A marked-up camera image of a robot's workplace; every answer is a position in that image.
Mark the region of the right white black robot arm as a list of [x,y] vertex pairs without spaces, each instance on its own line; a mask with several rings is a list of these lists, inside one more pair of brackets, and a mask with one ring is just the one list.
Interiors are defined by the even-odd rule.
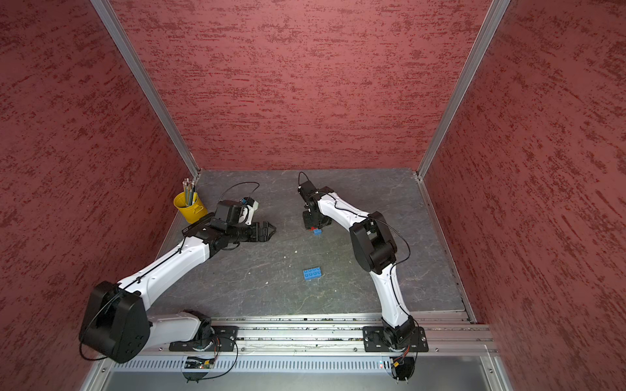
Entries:
[[381,213],[368,213],[343,200],[329,187],[316,187],[310,180],[298,185],[307,229],[322,229],[336,222],[350,235],[355,260],[373,280],[380,304],[383,340],[395,351],[407,350],[417,330],[399,288],[397,244]]

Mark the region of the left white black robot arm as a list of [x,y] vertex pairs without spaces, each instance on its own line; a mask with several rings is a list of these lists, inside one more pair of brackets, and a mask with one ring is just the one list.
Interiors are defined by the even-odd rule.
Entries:
[[276,227],[254,221],[258,207],[250,197],[220,201],[213,213],[186,227],[182,241],[155,262],[117,283],[99,283],[86,306],[79,346],[116,363],[129,362],[146,348],[165,344],[200,352],[217,349],[218,337],[209,316],[193,310],[151,316],[148,310],[184,275],[219,252],[242,243],[269,241]]

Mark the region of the yellow pencil cup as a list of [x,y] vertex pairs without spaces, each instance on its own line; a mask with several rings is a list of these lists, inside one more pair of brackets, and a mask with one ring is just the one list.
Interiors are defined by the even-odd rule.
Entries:
[[202,203],[197,192],[194,193],[192,203],[186,205],[185,193],[179,193],[174,198],[174,207],[179,210],[188,224],[197,223],[209,214],[208,209]]

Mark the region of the pencils in cup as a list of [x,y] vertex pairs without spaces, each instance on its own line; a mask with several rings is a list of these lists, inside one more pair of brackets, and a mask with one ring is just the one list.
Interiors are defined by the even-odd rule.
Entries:
[[193,204],[193,198],[195,194],[196,181],[194,179],[186,178],[183,181],[184,187],[184,202],[185,206],[189,207]]

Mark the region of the left controller board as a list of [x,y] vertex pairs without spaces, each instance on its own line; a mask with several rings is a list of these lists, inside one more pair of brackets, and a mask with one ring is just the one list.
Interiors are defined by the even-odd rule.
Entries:
[[184,368],[187,370],[211,370],[215,366],[215,358],[187,357]]

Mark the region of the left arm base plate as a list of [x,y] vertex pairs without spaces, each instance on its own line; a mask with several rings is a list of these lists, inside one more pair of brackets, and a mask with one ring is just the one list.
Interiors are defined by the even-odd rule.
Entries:
[[217,326],[204,329],[199,340],[171,342],[170,352],[222,353],[233,352],[239,332],[236,326]]

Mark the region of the aluminium front rail frame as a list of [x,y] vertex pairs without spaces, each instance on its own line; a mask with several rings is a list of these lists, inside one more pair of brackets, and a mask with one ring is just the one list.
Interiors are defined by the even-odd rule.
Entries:
[[237,346],[195,368],[193,354],[166,346],[126,364],[96,363],[85,390],[510,390],[486,324],[463,311],[418,312],[425,352],[411,379],[391,376],[391,354],[368,352],[363,328],[376,314],[311,314],[215,320],[235,326]]

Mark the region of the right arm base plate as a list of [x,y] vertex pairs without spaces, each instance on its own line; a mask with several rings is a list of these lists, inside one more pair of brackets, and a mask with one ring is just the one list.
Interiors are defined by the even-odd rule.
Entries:
[[423,327],[418,327],[411,335],[409,343],[399,348],[393,348],[387,343],[384,337],[383,327],[363,327],[362,332],[365,351],[368,353],[384,352],[400,354],[404,353],[405,350],[409,350],[410,353],[427,353],[430,351]]

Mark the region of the right black connector mount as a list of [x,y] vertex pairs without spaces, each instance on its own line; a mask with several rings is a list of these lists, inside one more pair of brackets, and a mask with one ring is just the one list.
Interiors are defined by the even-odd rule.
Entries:
[[408,381],[415,371],[413,357],[399,358],[391,362],[391,376],[395,381]]

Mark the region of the left corner aluminium post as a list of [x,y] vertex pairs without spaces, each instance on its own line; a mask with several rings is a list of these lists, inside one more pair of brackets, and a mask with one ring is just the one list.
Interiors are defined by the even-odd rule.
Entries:
[[122,55],[123,60],[125,60],[128,68],[135,77],[135,80],[138,82],[143,94],[147,98],[153,111],[156,113],[156,116],[171,139],[171,142],[174,144],[175,149],[179,153],[179,156],[187,166],[188,171],[194,179],[198,178],[201,174],[201,168],[193,157],[187,143],[185,143],[177,125],[174,123],[174,119],[171,117],[164,101],[157,91],[156,86],[148,75],[148,71],[143,66],[139,55],[122,27],[122,23],[117,18],[117,14],[113,9],[112,4],[110,1],[91,0],[91,5],[96,10],[99,19],[102,21],[104,27],[109,33],[109,36],[114,41],[117,50]]

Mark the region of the corner aluminium post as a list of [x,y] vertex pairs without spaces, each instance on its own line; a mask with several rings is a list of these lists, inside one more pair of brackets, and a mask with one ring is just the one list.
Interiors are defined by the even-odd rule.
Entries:
[[464,64],[453,89],[450,100],[443,111],[443,115],[435,130],[434,136],[430,141],[425,155],[422,158],[422,162],[417,169],[417,180],[419,182],[424,181],[425,176],[435,159],[435,155],[440,149],[440,146],[448,133],[448,129],[456,116],[456,112],[459,107],[461,107],[461,103],[469,90],[472,81],[474,80],[474,76],[483,61],[484,55],[486,54],[509,5],[510,0],[493,0],[491,2],[484,18],[484,22],[479,29],[476,39],[474,40],[466,59],[466,63]]
[[122,27],[122,23],[117,18],[117,14],[113,9],[112,4],[110,1],[91,0],[91,5],[96,10],[99,19],[102,21],[104,27],[109,33],[109,36],[114,41],[117,50],[122,55],[123,60],[125,60],[128,68],[135,77],[135,80],[138,82],[143,94],[147,98],[153,111],[156,113],[156,116],[171,139],[171,142],[174,144],[175,149],[179,153],[179,156],[187,166],[188,171],[194,179],[198,178],[201,174],[201,168],[193,157],[187,143],[185,143],[177,125],[174,123],[174,119],[171,117],[164,101],[157,91],[156,86],[148,75],[148,71],[143,66],[139,55]]

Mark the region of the right corner aluminium post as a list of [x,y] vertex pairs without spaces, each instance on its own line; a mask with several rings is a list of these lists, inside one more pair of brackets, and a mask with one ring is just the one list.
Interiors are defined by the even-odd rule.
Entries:
[[448,133],[448,129],[456,116],[456,112],[459,107],[461,107],[461,103],[469,90],[472,81],[474,80],[474,76],[483,61],[484,55],[486,54],[509,5],[510,0],[493,0],[491,2],[484,18],[484,22],[479,29],[476,39],[474,40],[466,59],[466,63],[464,64],[453,89],[450,100],[443,111],[443,115],[435,130],[434,136],[430,141],[425,155],[422,158],[422,162],[417,169],[417,180],[419,182],[424,181],[425,176],[435,159],[435,155],[440,149],[440,146]]

